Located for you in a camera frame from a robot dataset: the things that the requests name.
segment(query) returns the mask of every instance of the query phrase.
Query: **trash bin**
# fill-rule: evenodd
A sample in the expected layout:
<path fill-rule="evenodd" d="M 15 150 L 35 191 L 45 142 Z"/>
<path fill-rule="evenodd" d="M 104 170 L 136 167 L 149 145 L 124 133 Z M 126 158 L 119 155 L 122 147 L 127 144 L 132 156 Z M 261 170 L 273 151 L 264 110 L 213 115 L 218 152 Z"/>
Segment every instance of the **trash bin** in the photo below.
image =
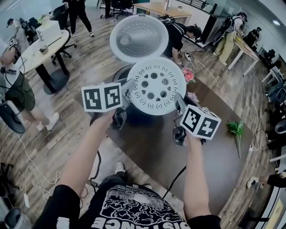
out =
<path fill-rule="evenodd" d="M 12 208 L 5 216 L 4 222 L 8 229 L 31 229 L 32 224 L 20 208 Z"/>

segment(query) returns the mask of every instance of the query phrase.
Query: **white round table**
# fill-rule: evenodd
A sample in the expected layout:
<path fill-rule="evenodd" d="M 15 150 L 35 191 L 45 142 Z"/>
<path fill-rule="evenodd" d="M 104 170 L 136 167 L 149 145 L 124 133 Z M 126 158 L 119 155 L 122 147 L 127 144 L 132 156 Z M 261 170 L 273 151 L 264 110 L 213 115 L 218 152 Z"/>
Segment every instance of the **white round table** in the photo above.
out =
<path fill-rule="evenodd" d="M 20 66 L 20 71 L 23 73 L 30 72 L 33 69 L 36 69 L 40 78 L 44 81 L 44 91 L 47 94 L 54 94 L 60 91 L 69 80 L 69 71 L 67 70 L 61 54 L 59 52 L 60 48 L 65 44 L 68 40 L 69 33 L 67 30 L 61 30 L 62 36 L 60 39 L 56 40 L 52 44 L 48 46 L 48 52 L 46 54 L 42 54 L 39 51 L 39 48 L 42 47 L 41 40 L 35 41 L 31 44 L 24 53 L 22 53 L 22 58 L 24 60 L 24 66 L 22 64 L 22 58 L 20 57 L 16 63 L 16 65 Z M 46 61 L 51 61 L 51 56 L 54 55 L 57 57 L 59 65 L 61 69 L 56 70 L 55 72 L 49 74 L 43 65 Z"/>

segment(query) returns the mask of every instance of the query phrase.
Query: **white box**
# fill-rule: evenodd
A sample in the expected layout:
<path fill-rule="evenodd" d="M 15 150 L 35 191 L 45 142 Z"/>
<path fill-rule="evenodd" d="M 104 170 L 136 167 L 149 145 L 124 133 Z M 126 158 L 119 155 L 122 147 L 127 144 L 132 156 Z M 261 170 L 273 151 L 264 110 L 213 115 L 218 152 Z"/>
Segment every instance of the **white box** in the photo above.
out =
<path fill-rule="evenodd" d="M 122 106 L 121 83 L 82 87 L 81 94 L 86 112 L 107 112 Z"/>
<path fill-rule="evenodd" d="M 47 20 L 44 25 L 36 28 L 39 39 L 43 45 L 49 46 L 62 36 L 58 21 Z"/>
<path fill-rule="evenodd" d="M 212 140 L 220 122 L 213 112 L 188 105 L 180 125 L 195 137 Z"/>

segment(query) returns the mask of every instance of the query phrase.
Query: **khaki pants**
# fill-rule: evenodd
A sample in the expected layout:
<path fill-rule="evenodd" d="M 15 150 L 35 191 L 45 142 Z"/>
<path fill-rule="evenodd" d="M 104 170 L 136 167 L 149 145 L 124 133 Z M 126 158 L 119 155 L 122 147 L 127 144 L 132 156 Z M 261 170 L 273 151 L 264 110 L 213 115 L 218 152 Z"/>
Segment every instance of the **khaki pants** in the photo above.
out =
<path fill-rule="evenodd" d="M 236 31 L 231 33 L 226 33 L 226 35 L 221 39 L 218 46 L 215 49 L 216 54 L 220 55 L 219 60 L 221 62 L 226 62 L 229 55 L 231 54 L 236 38 Z"/>

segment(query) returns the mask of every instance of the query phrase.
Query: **white sneaker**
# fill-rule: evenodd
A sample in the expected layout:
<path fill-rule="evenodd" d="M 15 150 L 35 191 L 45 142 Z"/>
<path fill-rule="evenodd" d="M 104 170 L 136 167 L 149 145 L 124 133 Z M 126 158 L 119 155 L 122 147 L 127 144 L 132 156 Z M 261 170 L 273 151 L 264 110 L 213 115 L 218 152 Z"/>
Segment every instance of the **white sneaker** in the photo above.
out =
<path fill-rule="evenodd" d="M 36 127 L 39 131 L 42 131 L 43 130 L 43 123 L 40 122 L 40 124 L 38 124 Z"/>
<path fill-rule="evenodd" d="M 221 62 L 221 61 L 220 61 Z M 221 62 L 224 66 L 227 66 L 227 63 L 225 63 L 225 62 Z"/>
<path fill-rule="evenodd" d="M 150 184 L 145 184 L 144 187 L 152 190 L 152 186 Z"/>
<path fill-rule="evenodd" d="M 50 124 L 49 125 L 46 125 L 46 128 L 47 130 L 52 130 L 52 128 L 55 126 L 55 124 L 57 123 L 59 119 L 59 113 L 58 112 L 55 112 L 53 114 L 53 116 L 50 118 Z"/>
<path fill-rule="evenodd" d="M 116 165 L 115 165 L 115 174 L 118 173 L 118 172 L 124 172 L 125 173 L 125 166 L 122 162 L 117 162 Z"/>
<path fill-rule="evenodd" d="M 91 37 L 94 37 L 94 34 L 93 34 L 92 31 L 90 31 L 90 32 L 88 33 L 88 35 L 91 36 Z"/>
<path fill-rule="evenodd" d="M 250 188 L 252 185 L 258 183 L 258 177 L 251 177 L 247 182 L 247 188 Z"/>

